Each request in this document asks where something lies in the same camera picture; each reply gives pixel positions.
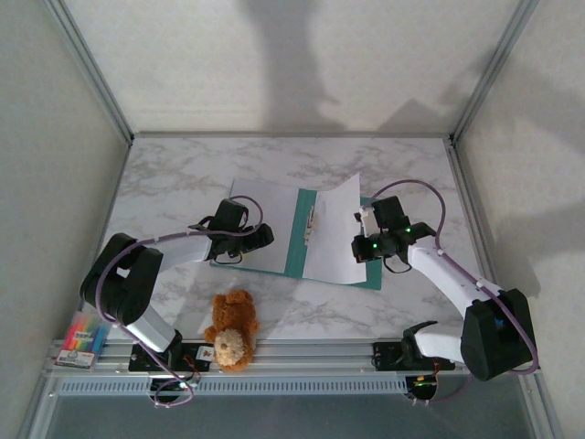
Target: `brown teddy bear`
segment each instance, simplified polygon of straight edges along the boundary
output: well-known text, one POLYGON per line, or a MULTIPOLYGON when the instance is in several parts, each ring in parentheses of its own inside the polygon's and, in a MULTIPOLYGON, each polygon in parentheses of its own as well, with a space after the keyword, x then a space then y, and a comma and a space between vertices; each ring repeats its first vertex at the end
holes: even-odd
POLYGON ((252 361, 254 336, 260 329, 252 296, 246 290, 233 290, 213 298, 213 326, 205 330, 205 340, 213 343, 215 360, 223 370, 243 370, 252 361))

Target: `marble table surface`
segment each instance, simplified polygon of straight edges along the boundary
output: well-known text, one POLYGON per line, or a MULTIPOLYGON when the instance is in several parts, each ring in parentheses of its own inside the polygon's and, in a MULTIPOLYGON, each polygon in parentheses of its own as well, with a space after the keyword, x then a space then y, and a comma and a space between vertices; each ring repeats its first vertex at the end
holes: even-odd
MULTIPOLYGON (((123 231, 135 238, 185 230, 212 215, 236 177, 328 189, 361 176, 362 196, 402 178, 421 178, 444 195, 443 247, 477 272, 473 246, 441 139, 389 138, 138 138, 122 177, 106 240, 123 231)), ((399 195, 412 222, 436 228, 437 199, 407 185, 399 195)), ((289 279, 187 263, 159 275, 152 304, 184 337, 200 337, 211 323, 211 299, 231 288, 253 295, 259 338, 401 337, 425 320, 460 317, 420 273, 383 272, 382 290, 289 279)), ((113 330, 109 338, 121 338, 113 330)))

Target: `teal binder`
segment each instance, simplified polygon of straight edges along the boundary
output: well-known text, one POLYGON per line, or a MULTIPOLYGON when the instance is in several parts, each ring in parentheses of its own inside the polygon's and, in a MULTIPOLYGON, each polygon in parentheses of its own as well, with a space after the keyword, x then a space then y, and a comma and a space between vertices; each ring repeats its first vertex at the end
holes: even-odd
MULTIPOLYGON (((238 265, 222 265, 214 262, 211 264, 220 268, 229 268, 255 273, 271 273, 278 276, 292 277, 293 279, 303 279, 304 262, 307 254, 307 246, 304 243, 304 234, 306 231, 307 219, 311 214, 311 209, 315 204, 316 197, 316 190, 299 189, 298 198, 296 200, 296 209, 294 211, 294 219, 292 221, 292 231, 289 240, 286 265, 283 273, 238 267, 238 265)), ((361 198, 360 202, 365 203, 367 200, 368 198, 361 198)), ((378 260, 366 262, 365 282, 345 285, 379 291, 382 288, 382 261, 378 260)))

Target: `teddy bear ear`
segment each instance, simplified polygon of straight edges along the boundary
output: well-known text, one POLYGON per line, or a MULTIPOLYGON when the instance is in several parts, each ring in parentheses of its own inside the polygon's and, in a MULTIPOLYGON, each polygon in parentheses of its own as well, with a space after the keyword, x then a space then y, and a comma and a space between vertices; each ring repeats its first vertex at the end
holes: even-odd
POLYGON ((208 327, 205 330, 205 341, 207 343, 213 343, 214 341, 216 341, 217 336, 218 336, 218 331, 215 329, 215 327, 208 327))

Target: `paper sheet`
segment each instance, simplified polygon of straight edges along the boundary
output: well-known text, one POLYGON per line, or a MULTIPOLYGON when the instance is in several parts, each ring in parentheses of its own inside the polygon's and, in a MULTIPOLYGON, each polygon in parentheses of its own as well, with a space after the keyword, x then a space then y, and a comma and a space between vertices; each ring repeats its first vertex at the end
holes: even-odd
MULTIPOLYGON (((247 195, 258 201, 264 211, 264 222, 271 226, 274 235, 274 242, 271 245, 244 254, 238 267, 284 273, 299 189, 263 181, 237 179, 231 189, 231 196, 236 195, 247 195)), ((236 201, 248 208, 250 212, 248 225, 257 224, 260 218, 258 208, 246 199, 236 201)))
POLYGON ((309 238, 303 278, 332 284, 366 281, 366 265, 357 263, 351 242, 360 225, 359 174, 332 190, 317 192, 314 206, 315 229, 309 238))

